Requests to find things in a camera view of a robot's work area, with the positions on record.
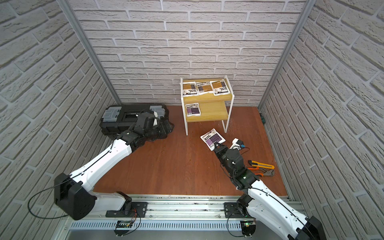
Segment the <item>purple coffee bag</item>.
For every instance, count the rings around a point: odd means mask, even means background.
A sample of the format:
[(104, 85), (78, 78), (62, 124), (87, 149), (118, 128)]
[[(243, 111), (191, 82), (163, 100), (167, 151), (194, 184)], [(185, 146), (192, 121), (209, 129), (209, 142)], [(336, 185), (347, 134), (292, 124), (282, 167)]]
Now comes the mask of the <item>purple coffee bag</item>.
[(201, 116), (199, 103), (186, 104), (187, 117)]
[(216, 129), (212, 129), (206, 134), (202, 135), (201, 140), (208, 146), (210, 151), (213, 151), (215, 148), (215, 144), (222, 144), (226, 140), (216, 131)]

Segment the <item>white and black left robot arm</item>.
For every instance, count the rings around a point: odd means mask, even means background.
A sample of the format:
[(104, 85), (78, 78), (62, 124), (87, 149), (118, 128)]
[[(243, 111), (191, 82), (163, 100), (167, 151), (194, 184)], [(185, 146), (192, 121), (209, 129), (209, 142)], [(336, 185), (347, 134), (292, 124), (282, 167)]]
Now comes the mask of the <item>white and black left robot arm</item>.
[(132, 199), (122, 192), (95, 193), (96, 183), (117, 163), (132, 154), (146, 142), (167, 138), (174, 129), (165, 106), (151, 106), (139, 112), (137, 120), (127, 130), (116, 136), (112, 144), (81, 168), (66, 175), (61, 173), (54, 180), (54, 204), (73, 220), (80, 220), (90, 213), (111, 213), (117, 217), (136, 215)]

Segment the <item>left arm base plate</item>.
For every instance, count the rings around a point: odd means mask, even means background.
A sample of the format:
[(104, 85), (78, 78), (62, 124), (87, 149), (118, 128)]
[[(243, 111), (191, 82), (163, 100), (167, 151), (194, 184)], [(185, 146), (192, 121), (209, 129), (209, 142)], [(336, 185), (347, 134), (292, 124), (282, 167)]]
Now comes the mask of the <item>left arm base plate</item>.
[(106, 218), (144, 218), (147, 212), (148, 202), (129, 202), (125, 203), (118, 211), (107, 211)]

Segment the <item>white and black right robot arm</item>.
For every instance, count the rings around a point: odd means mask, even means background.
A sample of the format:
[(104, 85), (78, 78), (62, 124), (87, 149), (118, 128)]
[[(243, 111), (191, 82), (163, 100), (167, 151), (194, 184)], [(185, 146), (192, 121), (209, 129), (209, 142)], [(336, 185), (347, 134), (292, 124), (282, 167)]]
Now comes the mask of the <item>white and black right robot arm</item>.
[(262, 222), (283, 240), (325, 240), (327, 237), (320, 220), (295, 210), (245, 167), (240, 153), (242, 143), (238, 141), (231, 148), (215, 143), (212, 148), (232, 184), (244, 192), (237, 200), (240, 214)]

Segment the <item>yellow coffee bag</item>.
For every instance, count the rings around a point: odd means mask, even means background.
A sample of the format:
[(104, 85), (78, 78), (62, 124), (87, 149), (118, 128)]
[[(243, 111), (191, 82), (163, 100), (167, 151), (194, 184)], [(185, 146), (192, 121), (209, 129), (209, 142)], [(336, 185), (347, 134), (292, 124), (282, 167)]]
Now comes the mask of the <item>yellow coffee bag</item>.
[(185, 82), (182, 84), (183, 97), (198, 96), (198, 90), (196, 82)]
[(211, 86), (211, 83), (209, 81), (207, 82), (196, 82), (196, 88), (198, 95), (204, 95), (204, 94), (210, 94), (213, 93), (213, 88)]
[(231, 93), (225, 79), (210, 81), (210, 85), (214, 96), (228, 95)]

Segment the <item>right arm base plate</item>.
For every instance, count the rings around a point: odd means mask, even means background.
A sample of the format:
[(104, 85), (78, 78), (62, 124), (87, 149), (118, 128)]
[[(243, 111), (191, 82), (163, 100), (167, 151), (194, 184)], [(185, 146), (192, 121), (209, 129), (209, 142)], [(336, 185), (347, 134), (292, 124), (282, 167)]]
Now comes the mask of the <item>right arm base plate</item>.
[(224, 213), (226, 218), (247, 218), (247, 219), (252, 218), (248, 214), (246, 208), (239, 207), (238, 203), (236, 202), (225, 202)]

